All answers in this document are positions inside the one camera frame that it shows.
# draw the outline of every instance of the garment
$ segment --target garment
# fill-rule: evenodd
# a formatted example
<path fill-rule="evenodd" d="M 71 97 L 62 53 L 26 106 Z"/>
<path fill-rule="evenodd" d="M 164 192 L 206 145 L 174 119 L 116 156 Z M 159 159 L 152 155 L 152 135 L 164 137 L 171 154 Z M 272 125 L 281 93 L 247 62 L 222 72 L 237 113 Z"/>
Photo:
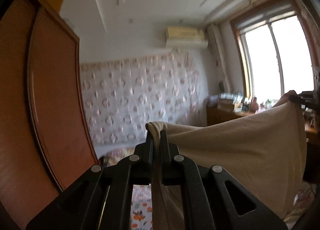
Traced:
<path fill-rule="evenodd" d="M 179 186 L 163 186 L 160 131 L 196 164 L 223 166 L 260 201 L 284 218 L 302 182 L 307 144 L 300 105 L 286 102 L 270 110 L 205 128 L 151 122 L 155 142 L 152 180 L 153 229 L 184 227 Z"/>

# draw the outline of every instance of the wooden wardrobe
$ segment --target wooden wardrobe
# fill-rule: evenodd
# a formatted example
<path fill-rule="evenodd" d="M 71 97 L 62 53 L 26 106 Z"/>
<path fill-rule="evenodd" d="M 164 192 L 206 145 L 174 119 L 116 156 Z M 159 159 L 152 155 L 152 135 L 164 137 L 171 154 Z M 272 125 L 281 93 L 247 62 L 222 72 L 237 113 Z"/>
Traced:
<path fill-rule="evenodd" d="M 78 56 L 46 0 L 15 0 L 0 21 L 0 201 L 21 229 L 98 163 Z"/>

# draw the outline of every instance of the silver screw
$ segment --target silver screw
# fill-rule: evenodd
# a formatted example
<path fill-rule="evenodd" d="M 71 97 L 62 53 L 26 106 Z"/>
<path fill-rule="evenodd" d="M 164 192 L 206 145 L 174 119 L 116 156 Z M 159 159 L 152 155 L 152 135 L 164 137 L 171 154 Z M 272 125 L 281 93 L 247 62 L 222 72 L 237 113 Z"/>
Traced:
<path fill-rule="evenodd" d="M 220 172 L 222 172 L 222 167 L 219 166 L 219 165 L 214 165 L 214 166 L 212 167 L 212 170 L 213 170 L 215 173 L 220 173 Z"/>
<path fill-rule="evenodd" d="M 93 165 L 92 167 L 91 167 L 91 171 L 92 172 L 99 172 L 101 170 L 101 166 L 99 166 L 99 165 Z"/>
<path fill-rule="evenodd" d="M 181 162 L 184 160 L 184 157 L 182 155 L 175 155 L 173 159 L 177 162 Z"/>
<path fill-rule="evenodd" d="M 129 159 L 130 159 L 131 161 L 138 161 L 140 158 L 139 158 L 138 155 L 131 155 L 131 156 L 129 157 Z"/>

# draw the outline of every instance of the air conditioner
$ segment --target air conditioner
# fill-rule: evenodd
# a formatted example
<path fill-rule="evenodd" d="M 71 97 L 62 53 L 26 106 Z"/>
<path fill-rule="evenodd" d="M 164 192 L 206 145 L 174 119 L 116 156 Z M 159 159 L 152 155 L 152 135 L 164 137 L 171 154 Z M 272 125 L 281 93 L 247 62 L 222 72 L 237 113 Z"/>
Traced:
<path fill-rule="evenodd" d="M 169 48 L 207 48 L 208 40 L 205 39 L 202 29 L 188 27 L 168 27 L 165 31 L 166 46 Z"/>

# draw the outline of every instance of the patterned wall covering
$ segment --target patterned wall covering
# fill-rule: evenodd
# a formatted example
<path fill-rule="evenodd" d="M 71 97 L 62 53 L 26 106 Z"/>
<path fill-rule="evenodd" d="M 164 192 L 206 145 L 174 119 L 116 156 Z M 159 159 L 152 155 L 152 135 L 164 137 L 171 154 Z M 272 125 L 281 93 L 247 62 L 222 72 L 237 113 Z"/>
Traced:
<path fill-rule="evenodd" d="M 94 145 L 136 145 L 145 123 L 199 125 L 200 75 L 187 52 L 83 63 L 82 96 Z"/>

